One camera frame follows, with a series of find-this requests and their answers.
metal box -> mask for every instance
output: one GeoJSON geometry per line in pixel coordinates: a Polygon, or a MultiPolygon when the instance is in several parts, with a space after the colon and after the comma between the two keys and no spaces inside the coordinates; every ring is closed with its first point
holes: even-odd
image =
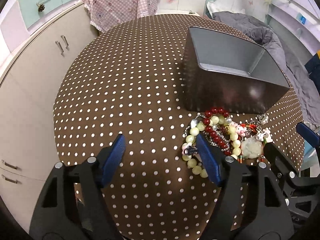
{"type": "Polygon", "coordinates": [[[190,27],[182,63],[189,111],[263,114],[290,89],[264,47],[226,33],[190,27]]]}

pink gingham cloth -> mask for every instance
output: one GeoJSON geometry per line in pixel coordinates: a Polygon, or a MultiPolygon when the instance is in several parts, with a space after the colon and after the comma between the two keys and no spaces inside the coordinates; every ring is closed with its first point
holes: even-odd
{"type": "Polygon", "coordinates": [[[156,0],[82,0],[90,13],[90,24],[101,32],[144,16],[155,15],[156,0]]]}

metal bolt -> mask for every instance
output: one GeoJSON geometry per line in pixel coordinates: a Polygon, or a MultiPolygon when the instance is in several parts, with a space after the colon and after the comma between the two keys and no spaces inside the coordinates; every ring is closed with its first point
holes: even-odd
{"type": "Polygon", "coordinates": [[[58,162],[56,163],[56,165],[54,166],[56,169],[60,169],[63,166],[62,162],[58,162]]]}
{"type": "Polygon", "coordinates": [[[235,161],[234,157],[231,157],[231,156],[227,156],[227,157],[225,158],[225,160],[226,160],[226,162],[228,162],[228,163],[232,163],[232,162],[235,161]]]}
{"type": "Polygon", "coordinates": [[[259,162],[258,165],[260,168],[263,168],[263,169],[267,167],[267,165],[264,162],[259,162]]]}
{"type": "Polygon", "coordinates": [[[88,162],[88,163],[94,163],[96,160],[97,160],[96,157],[91,156],[91,157],[89,157],[89,158],[87,159],[87,162],[88,162]]]}
{"type": "Polygon", "coordinates": [[[291,179],[293,179],[296,175],[294,174],[293,171],[290,171],[290,172],[289,172],[289,176],[290,176],[291,179]]]}

table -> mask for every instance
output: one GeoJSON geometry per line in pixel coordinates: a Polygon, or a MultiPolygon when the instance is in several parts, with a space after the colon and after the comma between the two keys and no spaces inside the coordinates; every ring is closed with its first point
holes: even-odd
{"type": "MultiPolygon", "coordinates": [[[[112,28],[76,58],[54,104],[55,140],[66,165],[97,155],[118,133],[127,148],[105,201],[121,233],[132,239],[197,239],[219,188],[193,176],[181,159],[183,130],[196,115],[183,108],[181,60],[189,26],[230,33],[222,23],[192,15],[155,15],[112,28]]],[[[294,90],[268,112],[279,149],[299,170],[304,140],[295,132],[302,112],[294,90]]],[[[236,122],[255,115],[233,114],[236,122]]],[[[76,185],[81,198],[81,189],[76,185]]],[[[246,199],[235,216],[241,221],[246,199]]]]}

cabinet handle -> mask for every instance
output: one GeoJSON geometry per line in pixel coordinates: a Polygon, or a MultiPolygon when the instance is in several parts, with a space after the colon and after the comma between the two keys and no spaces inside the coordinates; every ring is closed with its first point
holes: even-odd
{"type": "Polygon", "coordinates": [[[63,41],[65,42],[66,44],[66,49],[69,47],[69,43],[67,41],[67,38],[64,36],[64,35],[61,35],[61,38],[63,39],[63,41]]]}
{"type": "Polygon", "coordinates": [[[59,41],[56,41],[56,44],[58,45],[58,47],[59,47],[59,49],[60,49],[60,51],[61,51],[61,55],[63,55],[63,48],[62,48],[60,42],[59,42],[59,41]]]}
{"type": "Polygon", "coordinates": [[[15,183],[15,184],[18,184],[18,183],[19,183],[19,181],[13,180],[13,179],[8,179],[7,177],[5,177],[5,176],[2,175],[2,174],[1,174],[1,177],[2,177],[4,180],[8,181],[8,182],[12,182],[12,183],[15,183]]]}
{"type": "Polygon", "coordinates": [[[1,162],[2,162],[5,166],[8,166],[9,168],[13,168],[13,169],[15,169],[15,170],[18,169],[18,166],[13,166],[13,165],[11,165],[11,164],[9,164],[9,163],[6,163],[4,160],[1,160],[1,162]]]}

